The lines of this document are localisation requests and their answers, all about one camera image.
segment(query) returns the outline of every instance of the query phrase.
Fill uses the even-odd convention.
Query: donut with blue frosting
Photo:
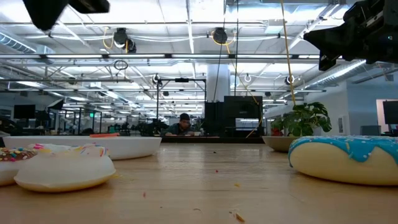
[[[289,149],[290,166],[314,177],[366,185],[398,185],[398,138],[309,136]]]

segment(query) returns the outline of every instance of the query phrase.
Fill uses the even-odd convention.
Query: wooden table
[[[79,192],[1,188],[0,223],[238,223],[236,212],[261,224],[398,222],[398,188],[308,177],[263,144],[162,144],[114,165],[119,177]]]

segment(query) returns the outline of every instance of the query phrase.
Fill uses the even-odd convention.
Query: sprinkled donut
[[[398,185],[398,138],[302,137],[290,145],[289,162],[298,171],[323,179]]]
[[[34,149],[0,147],[0,186],[13,184],[21,164],[37,155]]]
[[[96,144],[58,146],[33,144],[38,155],[20,169],[15,181],[38,192],[66,192],[106,182],[116,172],[109,150]]]

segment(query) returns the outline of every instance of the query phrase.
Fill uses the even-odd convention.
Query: person
[[[189,115],[182,113],[180,122],[175,123],[164,131],[164,136],[193,136],[193,128],[191,127]]]

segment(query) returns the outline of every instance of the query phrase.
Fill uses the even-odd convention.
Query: crumb
[[[240,216],[240,214],[236,213],[235,214],[235,218],[239,221],[239,222],[243,222],[244,223],[244,219],[242,218],[242,216]]]

